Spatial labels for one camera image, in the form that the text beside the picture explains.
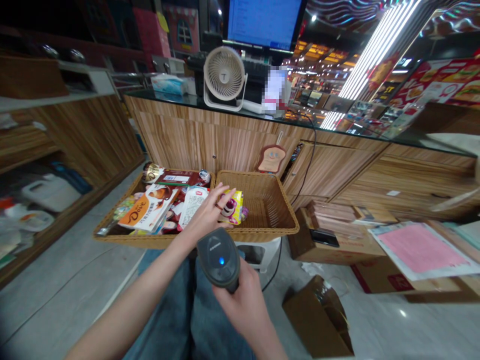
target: desk fan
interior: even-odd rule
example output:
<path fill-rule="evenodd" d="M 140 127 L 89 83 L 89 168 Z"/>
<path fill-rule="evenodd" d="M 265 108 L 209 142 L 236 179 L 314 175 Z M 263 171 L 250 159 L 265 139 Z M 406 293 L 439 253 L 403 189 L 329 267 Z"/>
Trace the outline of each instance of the desk fan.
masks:
<path fill-rule="evenodd" d="M 248 74 L 245 73 L 244 63 L 240 56 L 230 47 L 220 46 L 211 51 L 203 66 L 203 100 L 211 108 L 240 111 L 245 97 L 245 83 Z M 209 92 L 219 101 L 235 99 L 243 88 L 241 101 L 238 106 L 214 102 Z"/>

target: smartphone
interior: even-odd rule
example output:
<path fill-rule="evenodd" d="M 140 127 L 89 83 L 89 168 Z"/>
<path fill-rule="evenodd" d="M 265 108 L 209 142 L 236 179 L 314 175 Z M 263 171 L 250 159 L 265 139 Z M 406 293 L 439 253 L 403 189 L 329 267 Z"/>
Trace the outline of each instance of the smartphone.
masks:
<path fill-rule="evenodd" d="M 325 229 L 310 229 L 310 236 L 311 239 L 320 244 L 330 245 L 334 248 L 339 248 L 340 244 L 337 240 L 337 237 L 332 231 L 325 230 Z"/>

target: jeans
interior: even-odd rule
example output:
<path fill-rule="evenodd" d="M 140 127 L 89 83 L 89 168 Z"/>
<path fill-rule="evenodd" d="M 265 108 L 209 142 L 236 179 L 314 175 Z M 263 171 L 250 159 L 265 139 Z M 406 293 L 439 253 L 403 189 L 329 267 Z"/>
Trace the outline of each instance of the jeans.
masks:
<path fill-rule="evenodd" d="M 147 250 L 139 275 L 162 252 Z M 124 359 L 255 359 L 220 307 L 198 259 L 192 265 L 188 259 L 182 262 Z"/>

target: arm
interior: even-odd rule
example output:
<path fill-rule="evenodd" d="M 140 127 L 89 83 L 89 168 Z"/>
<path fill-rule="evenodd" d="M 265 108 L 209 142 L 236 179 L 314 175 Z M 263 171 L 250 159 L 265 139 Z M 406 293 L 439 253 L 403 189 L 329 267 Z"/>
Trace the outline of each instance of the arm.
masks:
<path fill-rule="evenodd" d="M 225 222 L 217 223 L 220 210 L 215 207 L 218 196 L 228 188 L 220 183 L 211 191 L 186 228 L 87 330 L 68 352 L 66 360 L 121 359 L 125 355 L 198 240 L 218 227 L 232 227 Z M 234 193 L 232 189 L 218 205 L 223 208 Z"/>
<path fill-rule="evenodd" d="M 213 293 L 227 318 L 259 360 L 288 359 L 270 320 L 259 275 L 242 258 L 238 284 L 233 294 L 213 286 Z"/>

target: gray floor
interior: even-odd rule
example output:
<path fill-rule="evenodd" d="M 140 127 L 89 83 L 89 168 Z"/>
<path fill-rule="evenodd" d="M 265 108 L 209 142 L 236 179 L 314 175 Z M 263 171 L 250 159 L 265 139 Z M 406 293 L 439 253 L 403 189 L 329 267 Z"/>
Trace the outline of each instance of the gray floor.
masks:
<path fill-rule="evenodd" d="M 127 190 L 132 173 L 0 292 L 2 359 L 61 359 L 92 324 L 143 254 L 92 240 L 93 229 Z M 277 264 L 278 255 L 265 284 Z M 265 300 L 291 359 L 311 359 L 282 310 L 287 291 L 311 278 L 283 241 L 278 273 Z M 478 359 L 480 305 L 409 304 L 397 295 L 363 293 L 346 266 L 320 273 L 341 297 L 358 359 Z"/>

